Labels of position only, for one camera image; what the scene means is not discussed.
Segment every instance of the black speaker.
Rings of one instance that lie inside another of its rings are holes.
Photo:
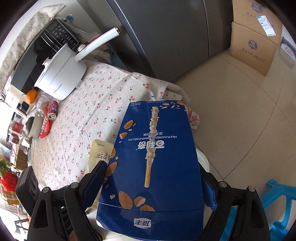
[[[22,172],[15,188],[15,194],[27,214],[31,217],[40,195],[38,180],[35,176],[33,167],[27,167]]]

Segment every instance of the red can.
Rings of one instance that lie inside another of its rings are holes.
[[[57,110],[59,108],[59,103],[56,101],[52,101],[49,104],[48,112],[47,112],[47,118],[50,121],[54,121],[57,118]]]

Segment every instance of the plastic bag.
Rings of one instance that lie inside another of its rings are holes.
[[[50,99],[45,95],[41,95],[36,103],[38,113],[41,115],[47,115],[49,103]]]

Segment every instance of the tablecloth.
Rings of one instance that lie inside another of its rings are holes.
[[[58,116],[49,135],[34,140],[30,164],[39,187],[52,190],[79,182],[86,169],[94,139],[114,143],[130,102],[182,100],[184,91],[169,82],[129,73],[94,59],[85,59],[82,84],[59,103]],[[186,107],[194,126],[199,117]]]

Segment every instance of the biscuit stick illustration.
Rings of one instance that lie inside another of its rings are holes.
[[[155,145],[155,136],[157,133],[156,126],[158,121],[158,107],[152,107],[151,109],[151,121],[150,121],[150,134],[149,134],[149,141],[154,142]],[[147,148],[146,158],[146,175],[145,175],[145,184],[144,187],[148,188],[150,186],[150,175],[151,175],[151,166],[155,157],[155,148]]]

